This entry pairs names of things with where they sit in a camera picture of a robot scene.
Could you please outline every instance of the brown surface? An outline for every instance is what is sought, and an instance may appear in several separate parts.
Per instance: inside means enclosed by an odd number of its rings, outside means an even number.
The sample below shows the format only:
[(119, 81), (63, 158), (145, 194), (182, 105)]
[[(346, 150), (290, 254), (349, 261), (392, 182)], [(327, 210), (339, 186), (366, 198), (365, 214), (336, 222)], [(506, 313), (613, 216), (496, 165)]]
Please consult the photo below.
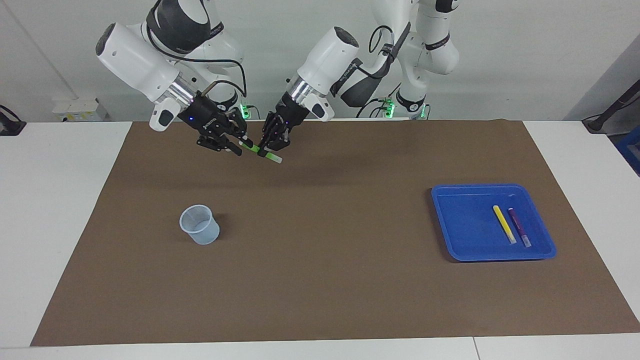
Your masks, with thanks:
[[(282, 165), (195, 139), (133, 124), (32, 345), (640, 331), (519, 122), (308, 122)], [(524, 185), (557, 257), (454, 262), (443, 183)], [(198, 203), (204, 247), (178, 226)]]

